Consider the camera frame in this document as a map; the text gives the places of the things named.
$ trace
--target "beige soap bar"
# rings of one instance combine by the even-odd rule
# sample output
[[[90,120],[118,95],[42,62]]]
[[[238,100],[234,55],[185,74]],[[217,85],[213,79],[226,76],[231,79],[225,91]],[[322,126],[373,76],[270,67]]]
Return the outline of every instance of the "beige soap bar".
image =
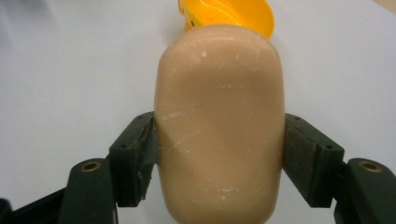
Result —
[[[166,206],[182,224],[263,223],[284,138],[279,57],[239,26],[188,31],[163,54],[155,120]]]

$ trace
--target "yellow plastic object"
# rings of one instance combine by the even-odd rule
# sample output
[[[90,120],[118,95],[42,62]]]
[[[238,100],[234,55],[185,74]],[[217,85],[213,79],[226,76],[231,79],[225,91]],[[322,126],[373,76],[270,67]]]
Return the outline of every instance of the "yellow plastic object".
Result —
[[[210,24],[234,24],[270,38],[274,14],[265,0],[177,0],[186,30]]]

